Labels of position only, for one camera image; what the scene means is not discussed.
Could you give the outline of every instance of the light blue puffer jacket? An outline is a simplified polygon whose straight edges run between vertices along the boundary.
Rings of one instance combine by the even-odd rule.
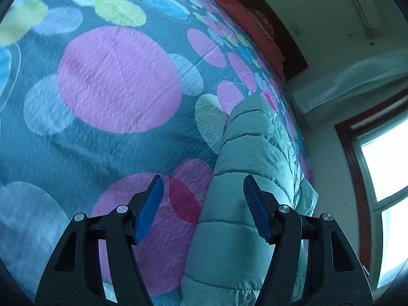
[[[254,175],[280,204],[311,215],[318,198],[304,178],[288,134],[259,95],[232,111],[182,278],[182,306],[253,305],[274,246],[258,235],[243,194]],[[306,258],[299,260],[293,297],[303,288]]]

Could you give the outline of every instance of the pillow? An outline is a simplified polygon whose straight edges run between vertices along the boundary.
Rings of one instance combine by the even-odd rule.
[[[244,30],[254,44],[264,54],[280,79],[285,79],[283,74],[283,61],[285,60],[276,42],[268,39],[248,14],[246,8],[238,0],[214,0],[224,11]]]
[[[258,9],[248,9],[246,11],[259,26],[263,34],[270,40],[274,38],[274,29],[270,20]]]

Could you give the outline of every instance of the window frame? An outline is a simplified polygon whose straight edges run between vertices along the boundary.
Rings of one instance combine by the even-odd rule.
[[[343,147],[354,187],[359,224],[359,259],[370,272],[369,282],[373,292],[377,289],[382,262],[383,210],[408,196],[408,187],[377,201],[361,144],[391,130],[408,117],[408,88],[400,91],[379,105],[341,123],[335,130]]]

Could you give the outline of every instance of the blue circle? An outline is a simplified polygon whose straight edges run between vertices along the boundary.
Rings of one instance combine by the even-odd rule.
[[[237,49],[239,50],[239,52],[241,53],[242,57],[249,63],[252,64],[252,53],[249,50],[249,48],[243,46],[243,45],[239,45],[239,47],[237,47]]]
[[[1,187],[0,203],[0,256],[19,286],[35,295],[68,217],[48,193],[25,182]]]
[[[203,91],[203,79],[195,65],[178,54],[169,54],[179,73],[182,92],[194,97]]]
[[[262,79],[262,77],[258,73],[254,73],[254,77],[255,77],[255,81],[258,84],[259,88],[262,91],[266,91],[266,86],[264,84],[264,80]]]
[[[79,28],[83,19],[82,13],[77,8],[52,8],[33,30],[41,35],[70,33]]]
[[[187,14],[176,4],[170,0],[144,0],[144,2],[155,9],[158,9],[162,14],[176,19],[178,21],[185,21]]]
[[[213,30],[210,28],[207,29],[208,34],[210,35],[211,39],[214,40],[217,44],[223,45],[224,40],[221,38],[218,34],[216,34]]]
[[[44,77],[30,89],[23,115],[27,127],[38,135],[53,135],[72,124],[75,116],[61,98],[56,74]]]
[[[9,81],[11,71],[11,54],[7,48],[0,48],[0,95]]]

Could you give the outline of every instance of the wooden window frame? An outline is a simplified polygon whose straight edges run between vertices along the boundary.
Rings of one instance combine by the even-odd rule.
[[[354,187],[359,229],[359,258],[368,269],[372,268],[372,211],[359,154],[354,149],[356,139],[408,111],[408,88],[365,112],[335,125],[350,170]]]

